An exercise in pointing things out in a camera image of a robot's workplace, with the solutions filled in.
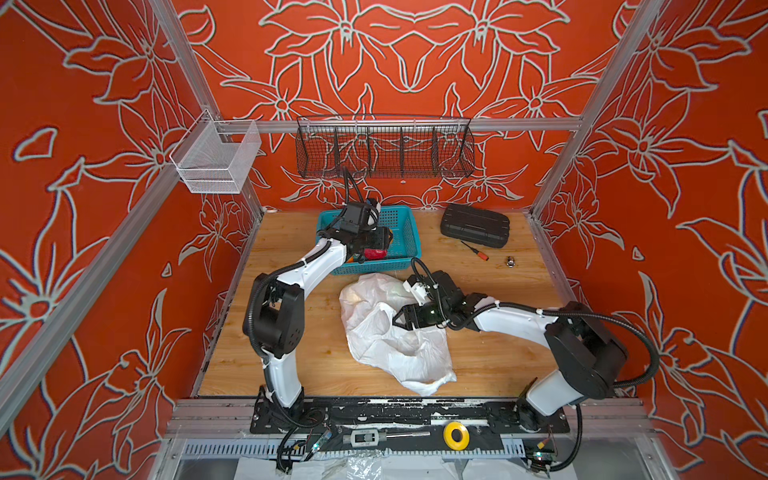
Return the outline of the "white plastic bag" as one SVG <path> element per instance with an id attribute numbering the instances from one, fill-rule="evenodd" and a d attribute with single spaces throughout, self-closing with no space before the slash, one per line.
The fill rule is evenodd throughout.
<path id="1" fill-rule="evenodd" d="M 393 324 L 416 303 L 404 282 L 383 273 L 364 274 L 339 295 L 341 321 L 352 357 L 390 374 L 404 388 L 431 396 L 457 375 L 443 329 L 406 330 Z"/>

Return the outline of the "red dragon fruit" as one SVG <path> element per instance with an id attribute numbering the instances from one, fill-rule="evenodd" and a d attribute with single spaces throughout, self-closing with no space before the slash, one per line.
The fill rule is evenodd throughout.
<path id="1" fill-rule="evenodd" d="M 366 261 L 381 261 L 385 260 L 388 255 L 388 250 L 384 248 L 366 248 L 363 252 L 363 256 Z"/>

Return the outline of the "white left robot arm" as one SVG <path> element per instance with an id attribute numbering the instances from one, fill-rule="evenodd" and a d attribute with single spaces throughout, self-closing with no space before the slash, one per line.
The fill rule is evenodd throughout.
<path id="1" fill-rule="evenodd" d="M 243 333 L 261 359 L 265 394 L 272 404 L 293 412 L 303 403 L 295 350 L 304 335 L 309 295 L 348 261 L 365 262 L 367 251 L 386 253 L 393 237 L 390 228 L 368 222 L 351 230 L 326 228 L 301 259 L 254 280 Z"/>

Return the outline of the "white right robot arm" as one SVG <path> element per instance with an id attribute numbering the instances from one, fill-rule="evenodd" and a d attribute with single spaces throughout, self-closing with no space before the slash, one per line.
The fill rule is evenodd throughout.
<path id="1" fill-rule="evenodd" d="M 498 333 L 547 348 L 556 365 L 518 398 L 518 408 L 550 417 L 560 408 L 612 393 L 629 355 L 626 347 L 588 308 L 571 302 L 556 310 L 504 302 L 482 293 L 464 294 L 450 275 L 412 274 L 403 282 L 415 302 L 395 316 L 407 330 L 444 327 Z"/>

